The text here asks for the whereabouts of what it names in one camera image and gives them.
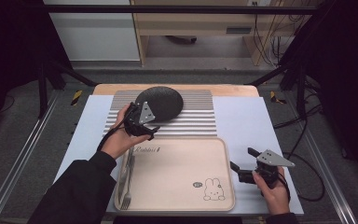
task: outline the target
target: human hand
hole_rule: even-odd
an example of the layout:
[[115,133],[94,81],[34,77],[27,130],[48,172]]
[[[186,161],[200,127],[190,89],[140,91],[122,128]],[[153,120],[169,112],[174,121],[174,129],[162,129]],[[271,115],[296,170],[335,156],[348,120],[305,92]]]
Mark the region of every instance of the human hand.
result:
[[[281,166],[278,166],[278,172],[284,177],[284,170]],[[269,213],[273,216],[290,213],[287,190],[283,183],[281,183],[281,181],[276,181],[274,188],[270,189],[261,175],[256,171],[253,171],[252,174],[255,183],[260,188],[261,192],[263,192]]]
[[[118,111],[116,122],[111,127],[111,129],[116,128],[118,124],[124,119],[124,115],[129,107],[130,104],[125,105]],[[113,157],[113,159],[117,159],[118,157],[123,155],[130,147],[142,143],[149,138],[150,135],[148,134],[137,137],[130,136],[126,133],[126,130],[124,129],[124,124],[121,124],[117,131],[113,133],[103,144],[103,148],[101,149],[101,151],[107,153],[108,155]]]

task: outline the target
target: black sleeve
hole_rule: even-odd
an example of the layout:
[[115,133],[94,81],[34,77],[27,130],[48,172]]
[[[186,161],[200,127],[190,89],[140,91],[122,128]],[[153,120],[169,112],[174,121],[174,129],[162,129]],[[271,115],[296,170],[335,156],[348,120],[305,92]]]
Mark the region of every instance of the black sleeve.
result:
[[286,213],[270,216],[266,219],[267,224],[297,224],[297,218],[294,213]]
[[73,161],[48,189],[28,223],[101,223],[116,181],[116,161],[98,151],[89,161]]

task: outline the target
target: wooden table edge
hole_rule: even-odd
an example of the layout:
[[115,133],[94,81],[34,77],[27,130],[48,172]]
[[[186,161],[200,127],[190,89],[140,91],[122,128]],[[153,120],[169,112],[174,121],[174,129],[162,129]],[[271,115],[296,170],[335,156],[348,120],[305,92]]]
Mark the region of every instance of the wooden table edge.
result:
[[115,95],[117,91],[146,90],[155,86],[170,87],[174,90],[208,90],[213,96],[259,96],[255,86],[232,84],[99,84],[95,87],[93,95]]

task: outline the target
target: black curtain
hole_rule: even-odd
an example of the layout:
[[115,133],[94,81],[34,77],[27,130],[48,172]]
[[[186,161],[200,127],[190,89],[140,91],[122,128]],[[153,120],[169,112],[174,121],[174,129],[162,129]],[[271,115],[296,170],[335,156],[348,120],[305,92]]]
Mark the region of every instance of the black curtain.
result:
[[337,1],[318,31],[307,74],[322,87],[322,103],[348,157],[358,160],[358,1]]
[[49,66],[51,60],[72,69],[49,14],[27,10],[17,0],[0,0],[0,110],[9,90],[37,80],[41,63],[53,86],[62,87],[61,73]]

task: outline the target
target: aluminum rail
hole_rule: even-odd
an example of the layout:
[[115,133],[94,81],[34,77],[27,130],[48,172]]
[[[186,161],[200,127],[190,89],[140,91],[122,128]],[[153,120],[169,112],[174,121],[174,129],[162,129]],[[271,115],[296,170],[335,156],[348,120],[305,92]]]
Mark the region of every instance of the aluminum rail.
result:
[[48,103],[48,111],[42,119],[39,119],[34,126],[31,134],[29,135],[25,145],[23,146],[19,157],[14,162],[5,182],[2,184],[0,188],[0,214],[9,198],[12,190],[16,186],[17,181],[19,180],[22,170],[27,164],[28,159],[30,158],[35,145],[37,144],[40,135],[45,129],[46,124],[54,110],[55,105],[58,102],[58,99],[61,97],[61,91],[53,91],[51,94],[49,103]]
[[[284,92],[286,99],[292,111],[295,115],[298,115],[296,112],[295,97],[290,94],[288,91]],[[301,129],[304,128],[304,125],[299,122],[297,124]],[[351,207],[349,206],[347,200],[345,199],[344,193],[339,187],[338,182],[334,178],[333,172],[330,170],[330,167],[327,164],[327,161],[324,159],[321,150],[318,148],[315,139],[312,136],[312,133],[309,129],[305,131],[304,139],[309,153],[312,156],[312,159],[315,163],[315,167],[320,172],[322,179],[324,180],[324,185],[326,187],[327,193],[330,196],[331,202],[336,208],[337,215],[343,224],[357,224],[356,217],[354,216]]]

